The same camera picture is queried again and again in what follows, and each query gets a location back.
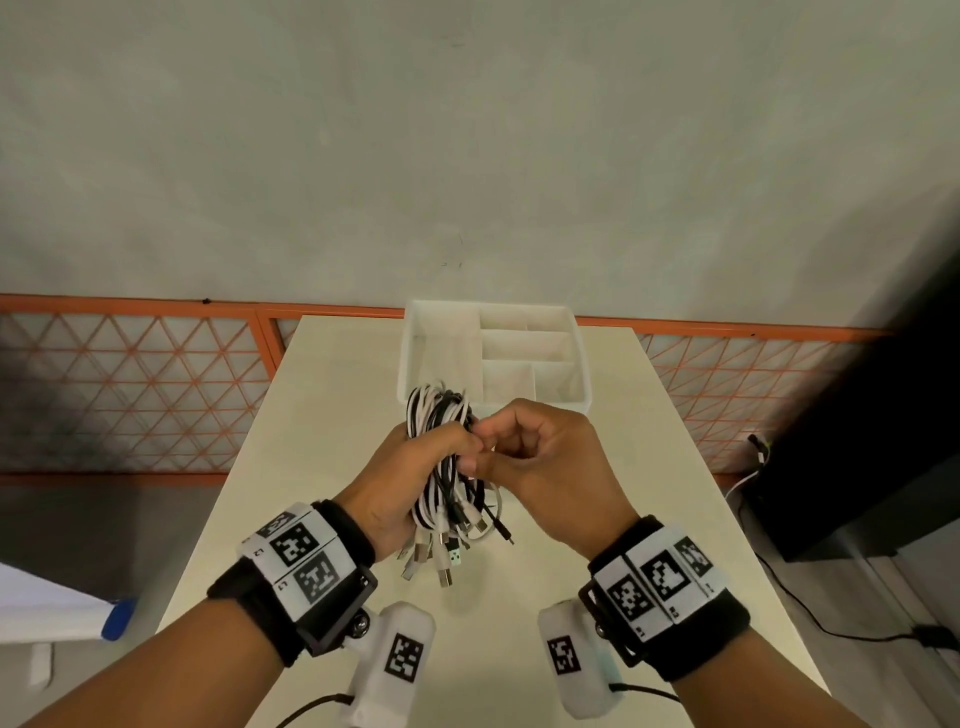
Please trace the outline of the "person's left hand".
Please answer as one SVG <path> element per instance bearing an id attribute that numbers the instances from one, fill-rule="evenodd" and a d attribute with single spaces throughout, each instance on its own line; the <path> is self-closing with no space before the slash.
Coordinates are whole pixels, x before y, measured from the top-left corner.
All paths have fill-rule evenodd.
<path id="1" fill-rule="evenodd" d="M 396 425 L 366 466 L 334 501 L 373 546 L 375 562 L 400 550 L 415 530 L 411 509 L 427 480 L 409 477 L 409 440 L 404 423 Z"/>

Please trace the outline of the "person's right hand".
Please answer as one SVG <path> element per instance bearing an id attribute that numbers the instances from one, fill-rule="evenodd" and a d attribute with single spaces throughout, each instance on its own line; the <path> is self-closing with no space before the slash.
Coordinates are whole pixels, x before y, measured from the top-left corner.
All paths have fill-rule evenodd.
<path id="1" fill-rule="evenodd" d="M 641 516 L 589 419 L 555 408 L 556 429 L 538 455 L 521 459 L 492 451 L 479 458 L 471 478 L 509 491 L 545 534 L 593 560 Z"/>

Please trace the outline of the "person's right forearm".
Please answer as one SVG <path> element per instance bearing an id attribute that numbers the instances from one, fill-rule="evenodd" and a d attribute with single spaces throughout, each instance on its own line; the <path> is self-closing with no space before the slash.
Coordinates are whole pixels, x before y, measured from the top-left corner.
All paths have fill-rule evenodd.
<path id="1" fill-rule="evenodd" d="M 872 728 L 754 629 L 671 687 L 694 728 Z"/>

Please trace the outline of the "person's left forearm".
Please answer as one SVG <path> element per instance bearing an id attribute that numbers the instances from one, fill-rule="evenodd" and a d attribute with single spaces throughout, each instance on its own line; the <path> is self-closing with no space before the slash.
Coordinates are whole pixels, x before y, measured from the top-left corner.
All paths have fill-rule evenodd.
<path id="1" fill-rule="evenodd" d="M 207 598 L 18 728 L 246 728 L 305 648 L 282 609 Z"/>

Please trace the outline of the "white divided organizer tray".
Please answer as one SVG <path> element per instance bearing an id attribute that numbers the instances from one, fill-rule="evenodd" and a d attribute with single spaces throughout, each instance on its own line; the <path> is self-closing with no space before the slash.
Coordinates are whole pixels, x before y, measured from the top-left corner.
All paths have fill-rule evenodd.
<path id="1" fill-rule="evenodd" d="M 462 393 L 484 418 L 517 398 L 587 414 L 590 366 L 562 305 L 413 299 L 405 307 L 396 398 L 424 384 Z"/>

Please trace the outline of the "black left wristband marker tags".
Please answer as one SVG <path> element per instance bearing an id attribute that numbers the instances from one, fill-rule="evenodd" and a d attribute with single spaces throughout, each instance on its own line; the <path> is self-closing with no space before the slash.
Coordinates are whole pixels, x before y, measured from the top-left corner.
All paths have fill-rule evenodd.
<path id="1" fill-rule="evenodd" d="M 342 646 L 378 588 L 375 558 L 340 504 L 295 503 L 240 543 L 206 596 L 236 602 L 290 668 L 304 652 L 318 657 Z"/>

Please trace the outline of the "black wristband marker tags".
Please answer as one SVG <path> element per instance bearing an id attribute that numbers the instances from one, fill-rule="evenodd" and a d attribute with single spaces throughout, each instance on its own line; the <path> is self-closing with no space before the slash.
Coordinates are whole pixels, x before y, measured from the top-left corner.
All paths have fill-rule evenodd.
<path id="1" fill-rule="evenodd" d="M 626 667 L 674 683 L 751 626 L 722 571 L 683 530 L 642 516 L 588 564 L 578 597 Z"/>
<path id="2" fill-rule="evenodd" d="M 206 596 L 236 602 L 290 668 L 304 652 L 318 657 L 342 646 L 378 588 L 375 558 L 340 504 L 295 503 L 240 543 Z"/>

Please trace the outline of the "black right wristband marker tags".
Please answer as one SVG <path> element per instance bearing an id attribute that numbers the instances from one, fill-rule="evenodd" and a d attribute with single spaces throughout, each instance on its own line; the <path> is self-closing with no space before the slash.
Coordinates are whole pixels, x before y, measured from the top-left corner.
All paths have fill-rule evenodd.
<path id="1" fill-rule="evenodd" d="M 642 516 L 588 564 L 578 597 L 626 667 L 674 683 L 751 626 L 722 571 L 683 530 Z"/>

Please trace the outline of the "orange lattice fence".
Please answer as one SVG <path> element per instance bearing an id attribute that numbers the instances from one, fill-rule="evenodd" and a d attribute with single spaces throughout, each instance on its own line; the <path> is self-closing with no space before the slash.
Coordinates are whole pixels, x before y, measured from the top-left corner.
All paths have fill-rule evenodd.
<path id="1" fill-rule="evenodd" d="M 0 294 L 0 475 L 219 486 L 306 316 L 403 308 Z M 631 330 L 721 487 L 864 346 L 870 328 L 580 316 Z"/>

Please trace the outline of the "black cabinet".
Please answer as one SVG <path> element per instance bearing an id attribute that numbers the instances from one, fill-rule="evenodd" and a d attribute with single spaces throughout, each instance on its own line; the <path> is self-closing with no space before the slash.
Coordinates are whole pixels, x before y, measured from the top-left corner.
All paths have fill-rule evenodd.
<path id="1" fill-rule="evenodd" d="M 784 561 L 889 556 L 960 519 L 960 244 L 950 252 L 745 487 Z"/>

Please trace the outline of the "blue cylinder object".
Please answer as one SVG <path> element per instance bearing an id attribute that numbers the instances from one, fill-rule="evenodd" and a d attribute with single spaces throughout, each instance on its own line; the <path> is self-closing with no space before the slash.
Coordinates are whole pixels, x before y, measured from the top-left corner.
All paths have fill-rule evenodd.
<path id="1" fill-rule="evenodd" d="M 111 610 L 103 622 L 101 639 L 108 642 L 120 640 L 136 612 L 138 599 L 127 598 L 111 603 Z"/>

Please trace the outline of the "white board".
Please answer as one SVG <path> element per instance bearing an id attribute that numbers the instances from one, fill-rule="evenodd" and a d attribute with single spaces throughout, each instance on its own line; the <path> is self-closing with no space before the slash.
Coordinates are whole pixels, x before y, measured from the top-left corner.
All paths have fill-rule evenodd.
<path id="1" fill-rule="evenodd" d="M 93 641 L 114 604 L 0 563 L 0 646 Z"/>

